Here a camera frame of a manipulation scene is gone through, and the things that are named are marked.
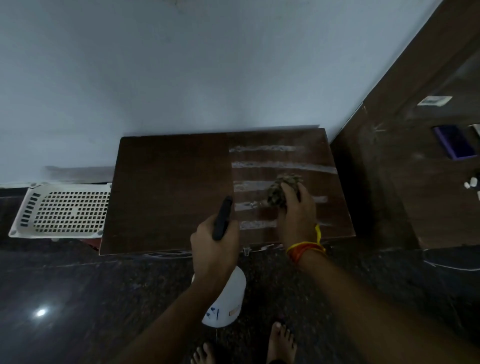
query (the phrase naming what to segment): black handle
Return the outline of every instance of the black handle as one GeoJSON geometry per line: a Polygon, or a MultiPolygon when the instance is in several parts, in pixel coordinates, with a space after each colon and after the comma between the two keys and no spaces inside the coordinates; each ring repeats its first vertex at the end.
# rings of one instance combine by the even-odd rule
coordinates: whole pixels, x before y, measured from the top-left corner
{"type": "Polygon", "coordinates": [[[218,216],[215,219],[213,225],[212,239],[215,241],[220,241],[223,238],[223,235],[227,231],[228,223],[230,222],[230,211],[232,209],[233,199],[231,196],[225,197],[218,212],[218,216]]]}

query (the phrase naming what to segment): bracelet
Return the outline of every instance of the bracelet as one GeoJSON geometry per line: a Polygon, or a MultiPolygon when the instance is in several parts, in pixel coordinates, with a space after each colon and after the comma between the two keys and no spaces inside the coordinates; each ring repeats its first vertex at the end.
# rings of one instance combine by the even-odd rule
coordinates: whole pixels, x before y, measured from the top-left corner
{"type": "Polygon", "coordinates": [[[317,242],[301,242],[293,244],[291,247],[287,249],[287,255],[293,261],[293,263],[297,264],[303,255],[304,252],[307,250],[316,250],[326,256],[326,250],[323,245],[320,244],[320,239],[322,237],[322,233],[320,232],[320,227],[318,225],[315,226],[315,230],[317,232],[317,242]]]}

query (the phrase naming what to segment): white wall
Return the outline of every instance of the white wall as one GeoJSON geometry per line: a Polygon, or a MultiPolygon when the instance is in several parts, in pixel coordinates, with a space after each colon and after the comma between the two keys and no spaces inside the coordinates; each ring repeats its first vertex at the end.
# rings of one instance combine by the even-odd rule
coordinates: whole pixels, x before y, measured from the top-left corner
{"type": "Polygon", "coordinates": [[[2,0],[0,185],[111,178],[124,135],[332,139],[439,2],[2,0]]]}

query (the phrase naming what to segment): bare foot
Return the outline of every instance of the bare foot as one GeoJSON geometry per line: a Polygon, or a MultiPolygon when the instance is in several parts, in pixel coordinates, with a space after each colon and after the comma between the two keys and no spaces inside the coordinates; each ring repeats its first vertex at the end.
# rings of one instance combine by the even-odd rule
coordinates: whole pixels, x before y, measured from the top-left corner
{"type": "Polygon", "coordinates": [[[199,346],[197,351],[193,353],[193,359],[190,359],[190,364],[215,364],[212,346],[209,343],[204,343],[203,350],[199,346]]]}
{"type": "Polygon", "coordinates": [[[285,325],[275,322],[268,339],[267,364],[273,360],[283,360],[286,364],[293,364],[297,343],[295,337],[285,325]]]}

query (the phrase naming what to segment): white plastic basket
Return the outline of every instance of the white plastic basket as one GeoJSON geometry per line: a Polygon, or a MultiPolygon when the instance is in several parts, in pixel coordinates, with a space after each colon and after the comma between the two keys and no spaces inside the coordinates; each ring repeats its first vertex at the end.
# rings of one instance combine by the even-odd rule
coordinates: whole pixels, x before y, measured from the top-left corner
{"type": "Polygon", "coordinates": [[[112,184],[43,184],[27,190],[8,236],[101,238],[112,184]]]}

